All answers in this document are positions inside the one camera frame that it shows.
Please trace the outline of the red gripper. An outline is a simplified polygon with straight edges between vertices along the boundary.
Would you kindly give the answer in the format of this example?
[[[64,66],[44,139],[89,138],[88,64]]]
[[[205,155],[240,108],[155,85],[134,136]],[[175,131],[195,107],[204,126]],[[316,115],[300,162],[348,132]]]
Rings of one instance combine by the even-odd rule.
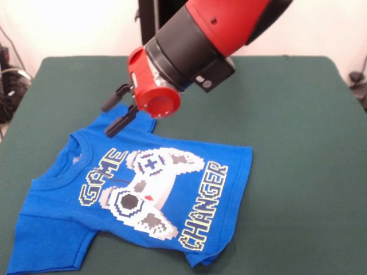
[[[109,112],[124,97],[133,93],[136,105],[129,106],[124,116],[118,117],[104,131],[109,138],[116,136],[128,126],[140,111],[145,111],[154,119],[163,119],[173,115],[181,105],[178,89],[166,81],[151,62],[143,46],[135,49],[127,61],[131,84],[121,85],[100,107],[102,112]]]

